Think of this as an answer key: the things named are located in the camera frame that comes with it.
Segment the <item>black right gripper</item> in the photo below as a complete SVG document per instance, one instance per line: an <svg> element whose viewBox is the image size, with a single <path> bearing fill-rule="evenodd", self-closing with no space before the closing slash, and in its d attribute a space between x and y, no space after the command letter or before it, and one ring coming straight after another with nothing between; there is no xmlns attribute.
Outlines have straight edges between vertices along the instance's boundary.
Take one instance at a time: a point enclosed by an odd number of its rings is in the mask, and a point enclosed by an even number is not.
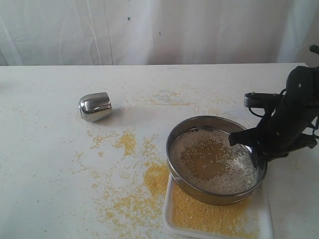
<svg viewBox="0 0 319 239"><path fill-rule="evenodd" d="M251 161L259 174L265 174L267 162L286 157L290 152L317 146L318 136L303 131L315 126L312 121L319 116L319 104L283 97L275 113L264 125L229 134L229 144L252 148Z"/></svg>

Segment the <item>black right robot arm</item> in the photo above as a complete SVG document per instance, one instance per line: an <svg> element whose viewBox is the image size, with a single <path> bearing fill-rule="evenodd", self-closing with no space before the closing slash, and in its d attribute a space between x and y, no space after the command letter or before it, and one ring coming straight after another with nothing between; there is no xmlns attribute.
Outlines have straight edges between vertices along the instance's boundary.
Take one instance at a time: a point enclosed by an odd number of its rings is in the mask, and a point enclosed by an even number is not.
<svg viewBox="0 0 319 239"><path fill-rule="evenodd" d="M241 144L252 149L255 168L265 170L267 163L285 158L290 152L314 148L319 128L319 69L297 66L279 94L246 93L244 106L263 109L254 127L229 135L231 146Z"/></svg>

